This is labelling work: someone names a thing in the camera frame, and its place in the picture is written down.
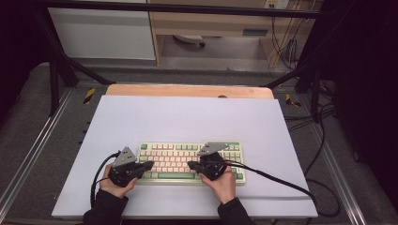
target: gray bracket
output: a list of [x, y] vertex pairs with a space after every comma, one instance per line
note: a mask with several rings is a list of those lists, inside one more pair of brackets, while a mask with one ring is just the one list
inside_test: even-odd
[[114, 164], [112, 165], [113, 168], [118, 166], [123, 166], [128, 163], [135, 162], [137, 157], [131, 152], [128, 147], [125, 147], [120, 155], [115, 159]]
[[227, 143], [217, 143], [217, 142], [210, 142], [210, 143], [205, 143], [205, 146], [201, 148], [201, 150], [198, 152], [198, 156], [208, 156], [211, 155], [215, 152], [218, 152], [220, 150], [223, 150], [224, 148], [229, 147]]

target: white cabinet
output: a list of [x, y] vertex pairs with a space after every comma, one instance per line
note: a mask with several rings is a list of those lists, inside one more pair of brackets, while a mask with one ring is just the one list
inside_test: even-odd
[[[117, 2], [145, 3], [145, 0]], [[147, 12], [49, 10], [64, 51], [70, 57], [155, 60]]]

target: aluminum rail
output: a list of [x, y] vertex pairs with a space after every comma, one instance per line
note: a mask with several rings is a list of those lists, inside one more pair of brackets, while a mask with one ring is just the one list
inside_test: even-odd
[[[308, 97], [306, 97], [305, 94], [302, 94], [299, 95], [299, 98], [306, 113], [310, 114], [310, 102]], [[317, 141], [321, 143], [322, 130], [320, 125], [312, 123], [312, 127]], [[345, 211], [348, 214], [351, 223], [354, 225], [366, 225], [366, 220], [360, 210], [360, 206], [358, 205], [357, 200], [355, 199], [355, 196], [352, 193], [351, 188], [345, 179], [343, 171], [334, 157], [327, 140], [325, 140], [324, 146], [322, 148], [322, 155], [328, 166], [334, 185], [336, 186], [337, 191], [339, 191], [340, 198], [344, 204]]]
[[15, 173], [14, 177], [12, 178], [11, 182], [9, 183], [6, 191], [0, 198], [0, 224], [6, 217], [6, 214], [13, 204], [15, 198], [17, 197], [18, 193], [20, 192], [23, 183], [25, 182], [27, 176], [29, 175], [30, 171], [32, 170], [33, 166], [35, 165], [38, 157], [41, 153], [41, 150], [44, 148], [47, 140], [50, 138], [55, 125], [58, 123], [59, 118], [62, 115], [62, 112], [68, 105], [70, 96], [73, 93], [73, 89], [68, 89], [63, 97], [60, 100], [60, 107], [55, 112], [55, 114], [50, 117], [46, 124], [44, 125], [43, 129], [39, 133], [38, 137], [36, 138], [35, 143], [29, 150], [29, 153], [26, 155], [23, 163], [21, 164], [18, 171]]

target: black sleeve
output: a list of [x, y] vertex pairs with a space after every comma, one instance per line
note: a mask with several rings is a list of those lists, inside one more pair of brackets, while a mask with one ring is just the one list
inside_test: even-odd
[[218, 212], [224, 225], [255, 225], [238, 198], [220, 204]]
[[119, 199], [100, 189], [94, 208], [83, 216], [84, 225], [120, 225], [121, 216], [128, 201], [127, 197]]

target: wooden edge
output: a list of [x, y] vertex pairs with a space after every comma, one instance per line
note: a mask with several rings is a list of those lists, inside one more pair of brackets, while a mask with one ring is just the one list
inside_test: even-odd
[[266, 87], [180, 85], [180, 84], [112, 84], [107, 96], [157, 96], [157, 97], [227, 97], [274, 99]]

